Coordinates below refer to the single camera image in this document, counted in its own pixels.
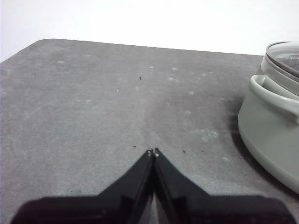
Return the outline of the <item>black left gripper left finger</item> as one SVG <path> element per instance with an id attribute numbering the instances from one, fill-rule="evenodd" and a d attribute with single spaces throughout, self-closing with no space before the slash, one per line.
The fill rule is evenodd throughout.
<path id="1" fill-rule="evenodd" d="M 24 203 L 13 224 L 136 224 L 152 196 L 152 150 L 96 196 L 44 197 Z"/>

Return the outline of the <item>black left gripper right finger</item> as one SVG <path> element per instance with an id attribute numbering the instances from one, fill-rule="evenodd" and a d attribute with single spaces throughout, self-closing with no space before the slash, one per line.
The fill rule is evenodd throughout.
<path id="1" fill-rule="evenodd" d="M 284 203 L 256 195 L 210 195 L 155 148 L 155 193 L 170 224 L 293 224 Z"/>

